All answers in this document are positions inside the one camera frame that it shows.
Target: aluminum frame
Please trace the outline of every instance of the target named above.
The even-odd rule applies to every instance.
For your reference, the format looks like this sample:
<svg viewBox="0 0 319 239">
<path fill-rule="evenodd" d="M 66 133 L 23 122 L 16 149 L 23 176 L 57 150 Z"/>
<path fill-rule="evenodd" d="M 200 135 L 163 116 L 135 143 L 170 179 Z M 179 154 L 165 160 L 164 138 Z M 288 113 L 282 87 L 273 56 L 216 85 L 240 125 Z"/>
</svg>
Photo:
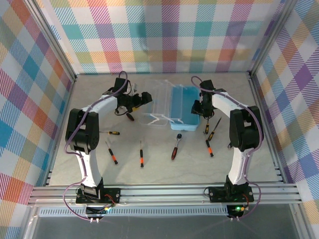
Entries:
<svg viewBox="0 0 319 239">
<path fill-rule="evenodd" d="M 263 122 L 265 122 L 263 124 L 265 139 L 267 141 L 267 144 L 268 144 L 269 151 L 270 151 L 270 154 L 271 154 L 272 159 L 273 159 L 273 163 L 274 163 L 275 169 L 279 169 L 280 170 L 282 181 L 284 183 L 287 183 L 288 179 L 287 179 L 287 176 L 285 174 L 284 168 L 283 168 L 283 166 L 281 164 L 281 161 L 279 159 L 279 154 L 277 152 L 277 148 L 275 146 L 275 143 L 272 140 L 272 133 L 271 133 L 270 127 L 269 127 L 268 122 L 267 122 L 266 113 L 265 113 L 263 105 L 262 105 L 261 97 L 260 97 L 260 95 L 257 94 L 258 90 L 257 90 L 256 83 L 252 80 L 252 78 L 251 78 L 251 76 L 250 76 L 250 74 L 248 72 L 246 73 L 246 76 L 247 76 L 247 80 L 249 82 L 249 86 L 250 86 L 251 92 L 253 94 L 254 100 L 256 102 L 256 105 L 258 106 L 258 108 L 260 110 L 262 120 L 263 120 Z"/>
<path fill-rule="evenodd" d="M 49 23 L 45 19 L 38 3 L 36 0 L 24 0 L 25 5 L 30 10 L 32 16 L 34 17 L 36 23 L 38 24 L 41 32 L 45 36 L 46 40 L 48 41 L 50 47 L 52 48 L 53 52 L 55 53 L 58 60 L 61 62 L 64 70 L 66 70 L 66 74 L 70 79 L 76 81 L 76 73 L 73 70 L 69 60 L 67 59 L 64 51 L 62 50 L 58 40 L 56 39 Z"/>
<path fill-rule="evenodd" d="M 223 184 L 163 184 L 163 185 L 110 185 L 107 187 L 121 188 L 120 203 L 117 207 L 125 208 L 184 208 L 199 207 L 220 208 L 221 215 L 225 214 L 223 208 L 226 205 L 236 205 L 236 203 L 210 203 L 209 199 L 204 196 L 204 189 L 208 186 L 223 187 Z M 295 184 L 278 183 L 259 183 L 261 187 L 262 197 L 260 204 L 300 204 L 301 197 Z M 55 210 L 60 209 L 66 212 L 62 201 L 62 195 L 66 186 L 50 186 L 50 187 L 35 187 L 25 215 L 25 220 L 21 229 L 20 238 L 32 238 L 35 230 L 38 217 L 41 216 L 43 209 L 46 210 L 46 216 L 72 216 L 69 213 L 55 213 Z M 83 211 L 83 205 L 76 205 L 76 189 L 70 188 L 66 193 L 67 203 L 75 210 Z M 255 195 L 255 204 L 259 196 L 259 191 L 256 186 L 252 186 Z M 299 220 L 299 228 L 306 228 L 303 221 Z M 307 230 L 300 230 L 301 233 L 308 233 Z"/>
<path fill-rule="evenodd" d="M 58 136 L 55 140 L 55 144 L 54 144 L 54 149 L 53 149 L 53 153 L 52 153 L 52 156 L 49 158 L 49 161 L 48 161 L 48 167 L 45 171 L 45 177 L 42 179 L 42 182 L 41 182 L 41 185 L 42 186 L 45 186 L 45 185 L 48 185 L 47 184 L 47 181 L 49 178 L 51 178 L 51 174 L 52 174 L 52 170 L 53 170 L 53 167 L 54 167 L 54 162 L 55 162 L 55 159 L 56 159 L 56 155 L 58 153 L 58 149 L 59 149 L 59 145 L 60 145 L 60 141 L 62 139 L 62 135 L 63 135 L 63 129 L 64 129 L 64 124 L 66 122 L 66 119 L 68 118 L 69 114 L 67 114 L 67 112 L 69 112 L 69 109 L 70 109 L 70 103 L 71 103 L 71 97 L 73 95 L 73 91 L 74 91 L 74 85 L 75 85 L 75 82 L 73 82 L 71 84 L 71 87 L 70 87 L 70 93 L 69 93 L 69 96 L 67 98 L 67 103 L 66 103 L 66 107 L 62 113 L 63 117 L 62 117 L 62 121 L 61 121 L 61 124 L 58 128 Z"/>
<path fill-rule="evenodd" d="M 300 238 L 313 239 L 316 238 L 311 227 L 310 221 L 306 215 L 303 204 L 290 204 L 290 209 L 295 221 L 295 225 Z"/>
<path fill-rule="evenodd" d="M 284 8 L 282 10 L 282 14 L 278 18 L 277 22 L 274 24 L 274 28 L 272 30 L 272 33 L 268 36 L 267 40 L 265 41 L 265 44 L 261 47 L 261 51 L 255 61 L 255 64 L 252 67 L 252 76 L 257 74 L 258 69 L 263 64 L 263 62 L 266 59 L 266 56 L 268 55 L 271 47 L 273 46 L 274 42 L 276 41 L 277 37 L 279 36 L 281 30 L 283 29 L 286 21 L 288 20 L 291 12 L 294 10 L 294 7 L 296 5 L 298 0 L 288 0 L 286 1 Z"/>
</svg>

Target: cable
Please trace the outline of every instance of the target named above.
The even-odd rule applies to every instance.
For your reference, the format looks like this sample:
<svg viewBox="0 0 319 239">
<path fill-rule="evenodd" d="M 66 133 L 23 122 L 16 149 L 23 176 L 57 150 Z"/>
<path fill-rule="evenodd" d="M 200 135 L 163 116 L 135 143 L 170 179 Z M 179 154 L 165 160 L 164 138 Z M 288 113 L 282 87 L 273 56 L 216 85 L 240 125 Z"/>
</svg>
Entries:
<svg viewBox="0 0 319 239">
<path fill-rule="evenodd" d="M 71 188 L 71 187 L 73 187 L 73 186 L 76 186 L 76 185 L 81 185 L 81 183 L 83 183 L 83 182 L 85 181 L 86 177 L 87 177 L 86 167 L 85 167 L 85 163 L 84 163 L 84 159 L 83 159 L 82 154 L 81 154 L 81 153 L 77 153 L 77 152 L 69 152 L 69 151 L 67 151 L 67 147 L 68 147 L 69 144 L 71 143 L 71 141 L 72 141 L 72 139 L 74 138 L 75 134 L 79 131 L 79 129 L 80 129 L 80 127 L 82 126 L 82 124 L 83 124 L 83 122 L 84 122 L 84 120 L 85 120 L 87 114 L 89 113 L 89 111 L 90 111 L 96 104 L 98 104 L 99 102 L 102 102 L 102 101 L 104 101 L 104 100 L 106 100 L 106 99 L 108 99 L 108 98 L 114 96 L 115 94 L 117 94 L 118 92 L 120 92 L 120 91 L 124 88 L 124 86 L 126 85 L 126 83 L 127 83 L 127 81 L 128 81 L 128 74 L 127 74 L 125 71 L 121 71 L 121 72 L 119 73 L 119 77 L 121 76 L 122 73 L 125 73 L 125 77 L 126 77 L 126 78 L 125 78 L 125 82 L 123 83 L 123 85 L 122 85 L 117 91 L 115 91 L 114 93 L 112 93 L 111 95 L 107 95 L 107 96 L 105 96 L 105 97 L 103 97 L 103 98 L 100 98 L 99 100 L 97 100 L 96 102 L 94 102 L 93 104 L 91 104 L 91 105 L 88 107 L 88 109 L 87 109 L 86 112 L 84 113 L 84 115 L 83 115 L 83 117 L 82 117 L 80 123 L 78 124 L 78 126 L 76 127 L 76 129 L 74 130 L 74 132 L 71 134 L 71 136 L 69 137 L 69 139 L 67 140 L 67 142 L 66 142 L 66 144 L 65 144 L 65 146 L 64 146 L 64 152 L 65 152 L 66 154 L 74 154 L 74 155 L 78 156 L 78 157 L 81 159 L 81 163 L 82 163 L 82 167 L 83 167 L 83 173 L 84 173 L 84 178 L 83 178 L 80 182 L 71 184 L 70 186 L 68 186 L 68 187 L 64 190 L 64 193 L 63 193 L 63 202 L 64 202 L 64 204 L 66 205 L 66 207 L 67 207 L 74 215 L 76 215 L 77 217 L 79 217 L 79 218 L 81 218 L 81 219 L 87 220 L 87 221 L 91 221 L 91 220 L 88 219 L 88 218 L 85 218 L 85 217 L 79 215 L 78 213 L 76 213 L 75 211 L 73 211 L 73 210 L 70 208 L 70 206 L 69 206 L 69 205 L 66 203 L 66 201 L 65 201 L 65 194 L 66 194 L 66 192 L 69 190 L 69 188 Z"/>
<path fill-rule="evenodd" d="M 127 94 L 124 94 L 124 95 L 129 95 L 131 92 L 132 92 L 132 85 L 131 85 L 131 82 L 129 81 L 129 84 L 130 84 L 130 92 L 128 92 Z"/>
<path fill-rule="evenodd" d="M 204 189 L 204 195 L 209 198 L 209 195 L 205 193 L 206 189 L 208 189 L 208 188 L 209 188 L 209 187 L 206 187 L 206 188 Z"/>
<path fill-rule="evenodd" d="M 77 188 L 75 189 L 75 194 L 76 194 L 77 196 L 80 196 L 80 194 L 78 194 L 80 188 L 81 188 L 81 187 L 77 187 Z"/>
<path fill-rule="evenodd" d="M 126 115 L 126 114 L 129 112 L 129 111 L 125 111 L 125 112 L 122 113 L 122 114 L 117 114 L 116 111 L 118 111 L 117 108 L 116 108 L 115 111 L 114 111 L 114 114 L 115 114 L 116 116 L 123 116 L 123 115 Z"/>
<path fill-rule="evenodd" d="M 206 120 L 210 120 L 211 118 L 213 118 L 213 117 L 214 117 L 214 115 L 215 115 L 215 112 L 213 112 L 213 115 L 212 115 L 212 116 L 210 116 L 210 117 L 204 117 L 204 119 L 206 119 Z"/>
<path fill-rule="evenodd" d="M 248 207 L 249 206 L 249 199 L 248 199 L 248 197 L 245 194 L 243 194 L 243 196 L 246 198 L 246 201 L 247 201 L 246 207 Z"/>
<path fill-rule="evenodd" d="M 113 198 L 109 194 L 105 194 L 104 196 L 108 197 L 114 205 L 116 204 L 116 202 L 114 202 Z"/>
<path fill-rule="evenodd" d="M 261 126 L 260 126 L 260 124 L 259 124 L 259 122 L 258 122 L 257 117 L 255 116 L 255 114 L 254 114 L 249 108 L 247 108 L 246 106 L 242 105 L 240 102 L 238 102 L 237 100 L 233 99 L 232 97 L 230 97 L 230 96 L 228 96 L 228 95 L 225 95 L 225 94 L 223 94 L 223 93 L 221 93 L 221 92 L 216 92 L 216 91 L 211 91 L 211 90 L 206 90 L 206 89 L 201 88 L 200 86 L 198 86 L 197 84 L 194 83 L 194 80 L 193 80 L 194 78 L 197 78 L 197 79 L 199 79 L 201 82 L 203 82 L 202 79 L 199 78 L 198 76 L 192 76 L 192 77 L 190 78 L 190 81 L 192 82 L 192 84 L 193 84 L 194 86 L 196 86 L 197 88 L 199 88 L 201 91 L 206 91 L 206 92 L 210 92 L 210 93 L 215 93 L 215 94 L 221 95 L 221 96 L 223 96 L 223 97 L 229 99 L 231 102 L 235 103 L 237 106 L 239 106 L 239 107 L 245 109 L 245 110 L 253 117 L 253 119 L 254 119 L 254 121 L 255 121 L 255 123 L 256 123 L 256 125 L 257 125 L 257 129 L 258 129 L 258 133 L 259 133 L 259 143 L 258 143 L 258 146 L 257 146 L 256 148 L 253 148 L 252 150 L 250 150 L 250 151 L 247 153 L 247 157 L 245 157 L 245 159 L 244 159 L 243 174 L 244 174 L 245 180 L 246 180 L 249 184 L 255 185 L 255 186 L 258 188 L 259 196 L 258 196 L 258 200 L 257 200 L 257 202 L 256 202 L 256 205 L 253 207 L 253 209 L 252 209 L 251 211 L 249 211 L 249 213 L 247 213 L 247 214 L 245 214 L 245 215 L 243 215 L 243 216 L 241 217 L 241 218 L 244 218 L 244 217 L 248 216 L 249 214 L 251 214 L 251 213 L 257 208 L 258 204 L 260 203 L 260 199 L 261 199 L 261 188 L 260 188 L 260 186 L 259 186 L 257 183 L 253 183 L 253 182 L 249 181 L 248 178 L 247 178 L 247 174 L 246 174 L 246 173 L 247 173 L 247 172 L 246 172 L 246 170 L 247 170 L 247 165 L 248 165 L 248 162 L 250 161 L 251 154 L 252 154 L 253 152 L 255 152 L 256 150 L 258 150 L 258 149 L 261 147 L 261 144 L 262 144 L 263 137 L 262 137 Z"/>
</svg>

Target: plaid wallpaper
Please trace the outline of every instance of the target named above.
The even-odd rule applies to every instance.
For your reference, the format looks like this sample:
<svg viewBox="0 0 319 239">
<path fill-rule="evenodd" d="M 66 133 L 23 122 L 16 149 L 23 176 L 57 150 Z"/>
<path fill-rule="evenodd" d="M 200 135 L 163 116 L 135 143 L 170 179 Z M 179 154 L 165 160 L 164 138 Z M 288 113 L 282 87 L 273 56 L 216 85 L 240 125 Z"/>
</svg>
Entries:
<svg viewBox="0 0 319 239">
<path fill-rule="evenodd" d="M 250 63 L 249 70 L 252 70 L 252 68 L 253 68 L 253 66 L 254 66 L 254 64 L 255 64 L 255 62 L 256 62 L 256 59 L 257 59 L 257 57 L 259 56 L 259 53 L 260 53 L 262 47 L 263 47 L 264 44 L 267 42 L 267 40 L 268 40 L 270 34 L 272 33 L 274 27 L 276 26 L 276 22 L 277 22 L 277 20 L 279 19 L 281 13 L 282 13 L 282 10 L 283 10 L 283 8 L 284 8 L 284 6 L 285 6 L 286 1 L 287 1 L 287 0 L 281 0 L 281 1 L 280 1 L 279 5 L 278 5 L 278 7 L 277 7 L 277 9 L 276 9 L 276 11 L 275 11 L 273 17 L 271 18 L 271 21 L 270 21 L 270 23 L 269 23 L 269 25 L 268 25 L 268 27 L 267 27 L 265 33 L 264 33 L 264 36 L 262 37 L 262 39 L 261 39 L 261 41 L 260 41 L 260 43 L 259 43 L 259 45 L 258 45 L 258 48 L 257 48 L 257 50 L 256 50 L 256 52 L 255 52 L 255 54 L 254 54 L 254 57 L 253 57 L 253 59 L 252 59 L 252 61 L 251 61 L 251 63 Z"/>
<path fill-rule="evenodd" d="M 23 0 L 0 0 L 0 239 L 19 233 L 52 153 L 71 80 Z"/>
<path fill-rule="evenodd" d="M 319 0 L 299 0 L 257 84 L 289 182 L 319 238 Z"/>
<path fill-rule="evenodd" d="M 247 71 L 284 0 L 38 3 L 74 69 L 94 74 Z"/>
</svg>

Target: white table surface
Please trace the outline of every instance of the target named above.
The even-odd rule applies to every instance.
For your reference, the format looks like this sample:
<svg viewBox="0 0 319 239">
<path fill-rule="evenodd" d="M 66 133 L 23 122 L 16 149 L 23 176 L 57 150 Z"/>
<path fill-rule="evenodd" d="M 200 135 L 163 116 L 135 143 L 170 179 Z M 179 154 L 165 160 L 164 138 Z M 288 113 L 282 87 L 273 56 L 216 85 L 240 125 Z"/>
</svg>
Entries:
<svg viewBox="0 0 319 239">
<path fill-rule="evenodd" d="M 148 79 L 168 79 L 173 84 L 191 85 L 193 74 L 130 74 L 129 80 L 137 85 Z M 224 88 L 232 97 L 247 105 L 255 105 L 245 73 L 197 74 L 202 80 L 211 79 L 216 88 Z M 81 75 L 75 83 L 70 109 L 83 108 L 96 101 L 101 94 L 113 86 L 115 75 Z M 138 112 L 131 122 L 126 116 L 109 113 L 100 130 L 119 131 L 121 135 L 100 133 L 97 160 L 104 184 L 151 184 L 151 183 L 216 183 L 225 182 L 233 159 L 229 143 L 229 119 L 220 110 L 210 120 L 210 131 L 223 116 L 214 138 L 210 142 L 214 151 L 211 158 L 206 147 L 203 130 L 206 120 L 196 131 L 175 131 L 170 125 L 163 128 L 143 126 L 138 123 Z M 50 185 L 68 185 L 81 180 L 80 168 L 75 156 L 63 152 L 65 131 L 54 164 Z M 171 153 L 176 136 L 182 133 L 176 159 Z M 109 155 L 105 140 L 111 143 L 119 164 L 115 165 Z M 144 168 L 140 168 L 140 140 L 144 144 Z M 266 140 L 259 151 L 254 153 L 248 178 L 255 182 L 277 181 L 274 164 Z"/>
</svg>

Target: blue plastic tray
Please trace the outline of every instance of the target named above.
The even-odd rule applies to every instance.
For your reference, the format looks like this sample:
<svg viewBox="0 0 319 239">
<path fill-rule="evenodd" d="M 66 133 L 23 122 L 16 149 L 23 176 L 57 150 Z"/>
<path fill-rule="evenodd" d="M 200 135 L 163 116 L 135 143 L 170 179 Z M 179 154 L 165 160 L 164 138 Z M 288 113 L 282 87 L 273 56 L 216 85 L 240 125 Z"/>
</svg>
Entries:
<svg viewBox="0 0 319 239">
<path fill-rule="evenodd" d="M 180 95 L 182 88 L 182 105 L 180 105 Z M 182 107 L 181 120 L 183 123 L 175 121 L 170 122 L 170 128 L 173 130 L 195 131 L 199 125 L 199 115 L 191 114 L 191 108 L 195 100 L 199 100 L 199 89 L 195 86 L 173 87 L 171 96 L 171 115 L 174 112 L 180 112 Z"/>
</svg>

